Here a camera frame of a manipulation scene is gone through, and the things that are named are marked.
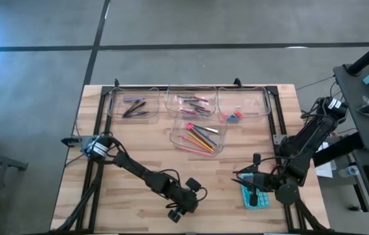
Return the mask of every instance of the wooden tabletop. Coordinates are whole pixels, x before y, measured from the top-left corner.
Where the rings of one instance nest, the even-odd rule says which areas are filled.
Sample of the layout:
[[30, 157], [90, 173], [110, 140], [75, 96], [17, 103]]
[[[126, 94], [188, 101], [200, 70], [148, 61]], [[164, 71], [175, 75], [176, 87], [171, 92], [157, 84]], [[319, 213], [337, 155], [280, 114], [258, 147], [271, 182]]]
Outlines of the wooden tabletop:
[[[301, 111], [295, 86], [277, 85], [286, 129], [288, 134], [297, 134], [302, 128]], [[95, 125], [98, 101], [102, 86], [85, 86], [78, 112], [78, 129], [81, 135], [92, 135]], [[230, 91], [229, 98], [236, 95]], [[252, 154], [261, 158], [273, 157], [273, 145], [267, 116], [255, 117], [250, 121], [228, 125], [224, 150], [215, 157], [196, 155], [176, 149], [169, 135], [174, 119], [165, 108], [165, 93], [160, 92], [160, 109], [156, 123], [123, 123], [114, 120], [111, 132], [123, 143], [129, 155], [150, 170], [176, 169], [182, 182], [192, 177], [209, 191], [207, 198], [199, 203], [195, 213], [187, 213], [178, 223], [167, 218], [170, 209], [165, 205], [171, 201], [154, 194], [125, 169], [106, 165], [100, 191], [95, 232], [110, 233], [178, 233], [178, 232], [287, 232], [284, 210], [274, 193], [269, 193], [270, 207], [247, 210], [244, 207], [241, 186], [231, 181], [233, 170], [239, 170], [252, 163]], [[106, 118], [102, 118], [101, 131]], [[80, 154], [72, 148], [67, 160]], [[57, 228], [78, 203], [83, 187], [87, 160], [81, 158], [64, 171], [52, 228]], [[275, 161], [265, 161], [259, 166], [269, 172]], [[311, 161], [308, 177], [301, 187], [301, 197], [318, 221], [329, 228], [316, 171]], [[89, 219], [89, 210], [85, 221]], [[297, 216], [292, 208], [297, 227]]]

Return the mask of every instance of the concrete floor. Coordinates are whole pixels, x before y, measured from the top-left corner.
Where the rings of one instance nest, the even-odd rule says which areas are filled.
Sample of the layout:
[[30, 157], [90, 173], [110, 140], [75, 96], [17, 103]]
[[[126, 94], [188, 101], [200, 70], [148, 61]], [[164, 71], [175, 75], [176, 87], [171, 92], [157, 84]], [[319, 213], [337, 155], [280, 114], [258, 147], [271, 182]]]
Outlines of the concrete floor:
[[[91, 46], [103, 0], [0, 0], [0, 47]], [[101, 45], [369, 42], [369, 0], [112, 0]], [[369, 48], [138, 50], [97, 55], [91, 84], [295, 84], [332, 75]], [[90, 51], [0, 52], [0, 153], [29, 162], [10, 170], [0, 234], [47, 231]], [[333, 79], [298, 92], [302, 109]], [[341, 125], [353, 127], [351, 118]], [[322, 187], [331, 227], [369, 234], [369, 213], [350, 212], [352, 187]]]

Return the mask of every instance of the plastic container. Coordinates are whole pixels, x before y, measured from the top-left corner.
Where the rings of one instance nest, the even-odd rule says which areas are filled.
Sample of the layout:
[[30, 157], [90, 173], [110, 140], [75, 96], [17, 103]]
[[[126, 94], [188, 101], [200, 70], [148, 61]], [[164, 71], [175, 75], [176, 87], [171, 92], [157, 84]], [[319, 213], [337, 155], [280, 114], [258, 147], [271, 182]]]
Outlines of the plastic container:
[[[183, 138], [184, 136], [192, 140], [193, 142], [199, 143], [188, 133], [189, 130], [186, 128], [186, 126], [189, 123], [193, 125], [198, 125], [200, 127], [208, 127], [216, 129], [218, 131], [218, 134], [214, 134], [209, 131], [204, 131], [199, 128], [196, 128], [198, 131], [202, 132], [202, 134], [207, 136], [216, 144], [216, 145], [211, 144], [214, 146], [213, 152], [207, 151], [205, 148], [201, 148], [200, 145], [191, 143], [190, 141]], [[220, 153], [224, 149], [226, 131], [227, 131], [226, 123], [221, 123], [216, 118], [206, 118], [203, 116], [189, 116], [188, 114], [177, 113], [173, 123], [173, 127], [171, 128], [170, 141], [174, 144], [176, 148], [186, 151], [192, 151], [195, 153], [196, 151], [199, 151], [202, 153], [197, 154], [213, 156]]]
[[[156, 123], [158, 121], [158, 110], [160, 108], [160, 91], [153, 87], [150, 89], [122, 89], [115, 87], [111, 93], [115, 92], [115, 101], [109, 101], [108, 114], [113, 120], [119, 123], [126, 124], [146, 124]], [[129, 110], [135, 103], [136, 99], [140, 101], [138, 104], [145, 102], [145, 104], [136, 110], [134, 110], [131, 116], [124, 117], [124, 114]]]
[[[247, 181], [252, 181], [253, 175], [250, 173], [247, 174], [241, 174], [242, 179]], [[241, 186], [241, 191], [243, 192], [243, 200], [244, 200], [244, 206], [246, 209], [254, 210], [254, 209], [262, 209], [262, 208], [268, 208], [270, 206], [269, 202], [269, 196], [267, 193], [260, 192], [260, 190], [256, 190], [258, 201], [257, 206], [251, 206], [250, 205], [250, 197], [251, 192], [244, 186]]]
[[271, 111], [268, 91], [264, 87], [241, 89], [221, 87], [218, 89], [217, 99], [220, 119], [235, 116], [236, 111], [241, 114], [241, 120], [266, 116]]
[[[216, 111], [216, 93], [217, 90], [213, 86], [172, 86], [167, 88], [166, 93], [166, 109], [169, 115], [173, 118], [181, 110], [194, 110], [197, 115], [199, 112], [195, 110], [195, 106], [190, 105], [194, 103], [209, 110], [206, 116], [211, 116]], [[186, 100], [195, 100], [194, 102], [186, 102]]]
[[347, 178], [347, 177], [357, 176], [360, 174], [360, 172], [356, 166], [349, 166], [345, 169], [340, 170], [338, 174], [343, 178]]

